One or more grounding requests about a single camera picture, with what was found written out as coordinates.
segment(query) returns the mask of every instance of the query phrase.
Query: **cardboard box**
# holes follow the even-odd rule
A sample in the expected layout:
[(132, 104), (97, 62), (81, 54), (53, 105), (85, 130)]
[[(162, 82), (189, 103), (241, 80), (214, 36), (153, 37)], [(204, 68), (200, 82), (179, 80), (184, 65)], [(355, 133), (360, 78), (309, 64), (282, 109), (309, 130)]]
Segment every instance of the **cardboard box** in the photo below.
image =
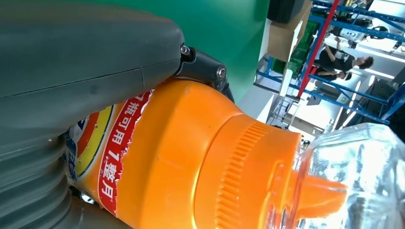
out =
[(306, 0), (301, 11), (288, 24), (271, 23), (267, 54), (285, 62), (289, 61), (305, 33), (311, 8), (312, 1)]

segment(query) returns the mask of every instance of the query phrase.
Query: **person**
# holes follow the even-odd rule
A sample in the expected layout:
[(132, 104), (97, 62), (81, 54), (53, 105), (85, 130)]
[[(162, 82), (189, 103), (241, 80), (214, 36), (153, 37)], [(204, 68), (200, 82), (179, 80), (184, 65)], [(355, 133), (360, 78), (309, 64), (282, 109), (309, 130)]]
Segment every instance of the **person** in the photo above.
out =
[(327, 71), (322, 67), (319, 67), (316, 72), (314, 73), (314, 75), (319, 76), (325, 80), (329, 80), (329, 81), (334, 81), (336, 79), (343, 79), (343, 80), (349, 80), (352, 78), (352, 73), (348, 72), (339, 72), (337, 73), (336, 71)]
[(337, 49), (325, 45), (319, 59), (315, 60), (315, 64), (328, 71), (337, 69), (345, 73), (350, 71), (354, 66), (359, 66), (360, 69), (367, 69), (374, 64), (374, 58), (371, 56), (356, 59), (354, 56), (342, 51), (340, 39), (336, 37), (335, 40), (338, 42)]

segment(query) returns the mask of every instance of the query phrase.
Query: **bottle label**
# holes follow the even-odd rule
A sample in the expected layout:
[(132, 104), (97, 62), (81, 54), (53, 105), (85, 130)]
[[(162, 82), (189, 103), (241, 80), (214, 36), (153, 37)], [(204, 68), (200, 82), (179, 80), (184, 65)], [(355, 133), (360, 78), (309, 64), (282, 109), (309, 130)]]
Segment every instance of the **bottle label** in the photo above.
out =
[[(115, 216), (122, 158), (152, 93), (153, 90), (93, 113), (70, 127), (66, 134), (64, 157), (71, 182), (93, 197), (97, 195), (99, 204)], [(97, 176), (97, 187), (83, 187), (86, 184), (81, 180), (94, 169), (98, 169), (98, 176), (92, 172), (91, 179)]]

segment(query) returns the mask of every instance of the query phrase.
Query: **screw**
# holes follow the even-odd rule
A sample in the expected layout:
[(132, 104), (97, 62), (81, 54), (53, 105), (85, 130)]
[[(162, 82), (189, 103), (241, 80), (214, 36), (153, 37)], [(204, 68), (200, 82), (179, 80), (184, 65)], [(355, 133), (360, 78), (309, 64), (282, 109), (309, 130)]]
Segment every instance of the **screw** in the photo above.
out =
[(186, 55), (186, 56), (190, 55), (190, 53), (191, 53), (190, 48), (187, 47), (187, 46), (185, 46), (185, 45), (182, 45), (182, 46), (181, 46), (180, 52), (181, 52), (183, 55)]
[(216, 70), (216, 76), (218, 76), (218, 78), (224, 78), (226, 75), (226, 69), (224, 67), (219, 67), (218, 70)]

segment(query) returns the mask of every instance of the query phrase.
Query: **black shirt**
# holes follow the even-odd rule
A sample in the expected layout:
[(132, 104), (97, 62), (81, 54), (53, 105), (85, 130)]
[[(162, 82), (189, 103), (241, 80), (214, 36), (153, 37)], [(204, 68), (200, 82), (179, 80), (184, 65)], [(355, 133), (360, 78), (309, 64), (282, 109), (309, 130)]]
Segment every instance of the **black shirt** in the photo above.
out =
[(356, 60), (354, 56), (332, 47), (330, 47), (330, 51), (332, 51), (333, 55), (335, 56), (335, 61), (332, 62), (326, 50), (323, 50), (320, 53), (319, 60), (317, 60), (316, 63), (329, 71), (338, 69), (344, 72), (348, 72), (350, 69), (353, 68), (353, 61)]
[(326, 71), (325, 69), (320, 67), (315, 72), (316, 76), (318, 76), (320, 78), (323, 78), (325, 80), (334, 81), (334, 80), (336, 80), (338, 78), (337, 74), (334, 74), (334, 75), (318, 75), (318, 73), (320, 73), (320, 72), (328, 72), (328, 71)]

